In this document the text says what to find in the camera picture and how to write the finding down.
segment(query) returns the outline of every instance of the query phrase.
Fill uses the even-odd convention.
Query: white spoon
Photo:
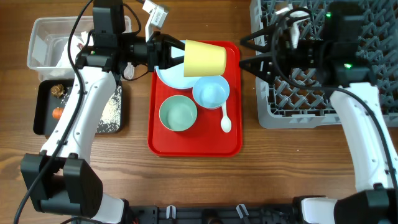
[[[228,133],[231,131],[232,124],[231,120],[228,118],[226,114],[226,102],[221,105],[221,108],[223,109],[223,119],[221,119],[221,128],[225,133]]]

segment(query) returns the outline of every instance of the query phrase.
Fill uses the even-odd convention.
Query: cup
[[[193,40],[185,42],[184,77],[204,77],[224,74],[224,47]]]
[[[193,99],[206,109],[219,108],[229,97],[229,84],[222,76],[201,77],[193,86]]]
[[[198,110],[188,97],[175,95],[167,98],[159,110],[160,122],[171,131],[184,131],[196,121]]]

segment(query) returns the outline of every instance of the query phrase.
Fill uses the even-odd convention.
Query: wooden table
[[[26,66],[34,21],[75,16],[84,0],[0,3],[0,223],[11,223],[26,192],[20,173],[25,153],[46,139],[32,131],[39,81]],[[158,1],[172,10],[162,32],[178,39],[228,40],[250,34],[249,0]],[[148,15],[130,2],[141,22]],[[91,15],[91,8],[86,14]],[[253,52],[239,46],[242,58]],[[124,82],[126,125],[97,136],[91,166],[104,191],[131,205],[202,206],[289,203],[298,195],[343,198],[355,193],[354,171],[341,126],[264,129],[257,120],[254,76],[242,73],[243,148],[225,159],[157,157],[147,147],[150,75]],[[390,129],[395,145],[398,130]],[[21,223],[60,223],[68,217],[37,213],[28,201]]]

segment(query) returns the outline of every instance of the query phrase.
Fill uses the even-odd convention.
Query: gray crate
[[[251,28],[255,32],[273,24],[277,17],[275,5],[281,1],[252,0],[250,5]],[[312,12],[311,21],[299,24],[301,39],[320,39],[325,13],[329,3],[324,0],[290,1],[295,6],[307,6]],[[398,126],[398,0],[362,0],[365,23],[359,37],[357,56],[369,60],[377,75],[382,112],[388,126]],[[264,37],[254,40],[264,45]],[[297,83],[315,82],[315,69],[292,69]],[[340,124],[340,119],[321,91],[291,89],[277,77],[269,86],[256,79],[259,122],[264,128],[314,128],[326,124]]]

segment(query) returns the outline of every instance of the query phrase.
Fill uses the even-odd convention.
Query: yellow cup
[[[184,77],[204,77],[224,74],[226,50],[224,47],[193,40],[185,43]]]

